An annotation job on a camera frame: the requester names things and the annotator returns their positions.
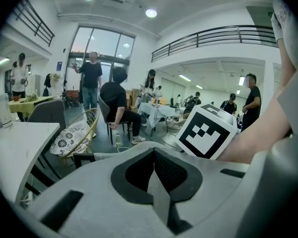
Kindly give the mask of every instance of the shoe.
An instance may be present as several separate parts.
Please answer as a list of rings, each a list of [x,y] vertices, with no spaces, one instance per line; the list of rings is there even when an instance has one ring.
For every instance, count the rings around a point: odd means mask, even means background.
[[[137,144],[139,144],[139,143],[145,142],[145,140],[146,140],[146,139],[145,139],[144,137],[140,137],[140,136],[138,136],[138,138],[132,140],[131,143],[132,143],[133,145],[137,145]]]

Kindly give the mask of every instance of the white cube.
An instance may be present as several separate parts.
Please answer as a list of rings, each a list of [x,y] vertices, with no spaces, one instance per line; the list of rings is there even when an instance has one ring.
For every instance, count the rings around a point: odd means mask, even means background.
[[[236,118],[212,104],[196,105],[175,142],[187,153],[216,159],[237,132]]]

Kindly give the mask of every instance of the yellow tablecloth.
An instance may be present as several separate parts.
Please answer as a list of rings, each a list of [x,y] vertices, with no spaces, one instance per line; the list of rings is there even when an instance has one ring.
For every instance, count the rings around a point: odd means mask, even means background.
[[[31,102],[23,102],[25,101],[26,98],[21,98],[18,101],[10,101],[9,102],[9,107],[10,111],[12,113],[14,112],[21,112],[23,113],[24,117],[29,117],[30,114],[33,112],[35,104],[38,102],[44,102],[44,101],[51,101],[53,100],[53,96],[47,96],[47,97],[38,97],[36,101],[31,101]]]

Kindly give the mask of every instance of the metal railing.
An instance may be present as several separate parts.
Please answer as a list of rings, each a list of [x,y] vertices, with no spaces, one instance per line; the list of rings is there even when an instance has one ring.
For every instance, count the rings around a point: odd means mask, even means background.
[[[278,48],[272,27],[236,25],[212,28],[173,41],[152,53],[151,62],[208,45],[224,43],[260,44]]]
[[[29,0],[21,0],[12,13],[16,15],[15,20],[21,20],[34,32],[34,36],[39,36],[50,46],[55,35],[35,11]]]

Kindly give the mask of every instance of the patterned cushion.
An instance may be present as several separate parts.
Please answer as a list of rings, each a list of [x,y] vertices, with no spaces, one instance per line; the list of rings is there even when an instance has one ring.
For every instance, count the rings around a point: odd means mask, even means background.
[[[61,157],[69,153],[86,135],[86,130],[70,127],[62,130],[60,135],[53,142],[50,152]],[[83,153],[87,150],[90,142],[90,135],[76,148],[73,153]]]

